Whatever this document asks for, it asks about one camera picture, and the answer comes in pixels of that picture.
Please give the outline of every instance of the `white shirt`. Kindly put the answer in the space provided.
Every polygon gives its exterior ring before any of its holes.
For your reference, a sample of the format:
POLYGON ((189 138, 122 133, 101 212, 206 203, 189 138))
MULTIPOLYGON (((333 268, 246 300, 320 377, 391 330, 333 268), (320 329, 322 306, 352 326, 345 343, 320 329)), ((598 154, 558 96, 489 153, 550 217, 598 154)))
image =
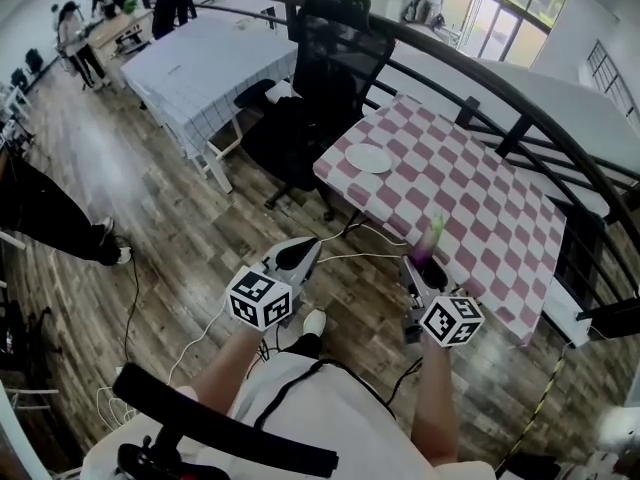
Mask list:
MULTIPOLYGON (((244 383, 231 417, 252 425, 280 388, 306 372, 314 362, 295 354, 278 354, 254 370, 244 383)), ((180 391, 196 399, 191 388, 180 391)), ((89 452, 81 480, 113 478, 120 444, 141 446, 145 435, 155 438, 159 429, 160 425, 147 416, 136 416, 89 452)), ((318 373, 294 386, 267 419, 264 430, 335 451, 339 462, 332 479, 495 480, 493 470, 483 462, 432 467, 380 402, 349 374, 333 366, 323 366, 318 373)), ((232 479, 306 478, 227 455, 187 438, 182 439, 178 449, 186 462, 215 466, 232 479)))
POLYGON ((69 43, 64 47, 67 55, 75 55, 87 44, 85 39, 79 39, 78 37, 78 32, 82 31, 82 29, 82 22, 75 14, 60 23, 60 44, 69 43))

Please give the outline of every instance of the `pink checkered tablecloth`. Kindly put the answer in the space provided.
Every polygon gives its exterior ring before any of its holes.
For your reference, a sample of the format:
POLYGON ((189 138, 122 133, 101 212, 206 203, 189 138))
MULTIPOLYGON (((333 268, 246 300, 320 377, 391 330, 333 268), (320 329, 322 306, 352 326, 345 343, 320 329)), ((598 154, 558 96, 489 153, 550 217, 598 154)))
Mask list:
POLYGON ((408 96, 364 117, 314 164, 318 177, 365 215, 415 244, 441 213, 436 256, 453 280, 528 343, 560 252, 565 217, 513 166, 468 132, 408 96), (393 167, 352 166, 359 142, 393 167))

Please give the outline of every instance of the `white cable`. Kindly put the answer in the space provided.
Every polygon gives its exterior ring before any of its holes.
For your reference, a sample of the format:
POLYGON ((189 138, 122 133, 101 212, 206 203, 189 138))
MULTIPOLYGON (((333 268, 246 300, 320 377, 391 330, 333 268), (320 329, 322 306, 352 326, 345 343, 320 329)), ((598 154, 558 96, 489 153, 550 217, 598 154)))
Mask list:
MULTIPOLYGON (((386 236, 384 236, 382 233, 380 233, 380 231, 378 231, 375 228, 372 228, 371 226, 367 226, 366 224, 352 224, 351 226, 349 226, 347 228, 347 231, 349 231, 350 229, 353 228, 367 228, 369 231, 373 231, 374 233, 380 235, 382 238, 384 238, 387 242, 389 242, 391 245, 395 246, 395 247, 404 247, 405 245, 409 245, 406 242, 403 243, 396 243, 396 242, 392 242, 391 240, 389 240, 386 236)), ((329 242, 330 240, 334 240, 335 238, 338 238, 340 235, 342 235, 342 233, 344 233, 345 230, 340 231, 340 233, 337 233, 333 236, 330 236, 329 238, 323 238, 322 240, 320 240, 320 242, 329 242)))
POLYGON ((116 416, 116 413, 113 412, 113 406, 111 405, 111 402, 120 400, 120 398, 118 398, 117 396, 114 396, 112 398, 109 398, 109 410, 111 411, 111 416, 113 417, 114 420, 116 420, 116 423, 118 424, 119 427, 121 427, 122 425, 124 425, 124 423, 120 423, 120 420, 118 419, 118 417, 116 416))
POLYGON ((213 322, 215 322, 220 315, 222 315, 222 313, 224 312, 224 308, 227 305, 227 299, 225 297, 224 302, 222 303, 222 307, 220 308, 220 311, 218 311, 218 313, 216 314, 216 316, 214 316, 211 321, 209 322, 209 324, 207 325, 207 327, 205 328, 205 330, 202 332, 202 336, 200 336, 197 340, 193 340, 191 343, 189 343, 186 347, 184 347, 184 350, 182 351, 182 354, 180 354, 180 358, 176 361, 176 364, 174 364, 171 367, 171 370, 169 371, 169 380, 167 381, 167 386, 171 386, 171 378, 173 377, 173 372, 175 371, 175 369, 178 367, 178 365, 180 364, 180 361, 182 361, 182 358, 184 357, 185 353, 187 352, 187 350, 189 350, 189 347, 191 345, 195 345, 196 343, 202 341, 204 339, 204 337, 207 335, 207 332, 209 332, 209 328, 213 325, 213 322))
POLYGON ((329 256, 328 258, 320 260, 318 262, 318 265, 329 260, 337 260, 339 258, 356 258, 358 256, 374 256, 376 258, 402 258, 402 256, 398 256, 397 254, 373 254, 370 252, 361 252, 360 254, 341 254, 340 256, 329 256))
POLYGON ((98 391, 96 391, 96 410, 98 411, 98 416, 100 416, 100 419, 103 421, 103 423, 107 427, 109 427, 113 432, 115 429, 111 425, 109 425, 109 422, 106 419, 104 419, 104 416, 100 412, 100 391, 106 391, 108 389, 111 389, 111 388, 110 387, 98 388, 98 391))
POLYGON ((396 243, 396 242, 392 242, 391 240, 389 240, 386 236, 384 236, 382 233, 380 233, 380 231, 378 231, 375 228, 372 228, 371 226, 367 226, 366 224, 360 224, 361 227, 363 228, 367 228, 370 231, 373 231, 374 233, 379 234, 382 238, 384 238, 387 242, 389 242, 391 245, 394 245, 396 247, 404 247, 405 245, 409 245, 406 242, 402 242, 401 244, 396 243))
POLYGON ((603 339, 605 339, 605 340, 607 340, 607 341, 610 341, 610 340, 612 340, 612 339, 613 339, 613 338, 607 338, 604 334, 602 334, 602 333, 601 333, 598 329, 596 329, 593 325, 591 325, 591 326, 589 327, 589 331, 596 331, 600 336, 602 336, 602 338, 603 338, 603 339))
POLYGON ((129 409, 127 412, 124 413, 124 421, 126 423, 129 423, 131 421, 131 418, 134 418, 135 416, 137 416, 138 411, 136 411, 135 409, 129 409))

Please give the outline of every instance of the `white plate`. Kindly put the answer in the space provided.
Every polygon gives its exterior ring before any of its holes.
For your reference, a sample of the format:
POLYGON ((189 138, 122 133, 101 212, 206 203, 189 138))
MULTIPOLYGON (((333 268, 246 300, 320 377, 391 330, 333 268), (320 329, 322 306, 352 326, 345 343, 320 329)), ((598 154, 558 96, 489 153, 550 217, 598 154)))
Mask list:
POLYGON ((385 151, 371 144, 353 144, 347 148, 346 156, 356 169, 372 174, 387 172, 393 165, 385 151))

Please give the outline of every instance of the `black office chair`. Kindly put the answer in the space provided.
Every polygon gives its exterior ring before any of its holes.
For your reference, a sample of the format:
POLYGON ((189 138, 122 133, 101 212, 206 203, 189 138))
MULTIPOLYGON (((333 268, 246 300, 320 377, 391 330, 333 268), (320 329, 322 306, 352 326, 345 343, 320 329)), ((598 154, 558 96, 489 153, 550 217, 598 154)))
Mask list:
POLYGON ((285 185, 265 206, 291 188, 318 189, 333 218, 328 187, 313 173, 313 163, 362 118, 371 84, 394 48, 392 38, 369 28, 369 0, 306 0, 295 21, 298 59, 293 90, 275 105, 265 92, 275 85, 262 80, 240 94, 239 108, 257 105, 265 111, 242 139, 247 154, 285 185))

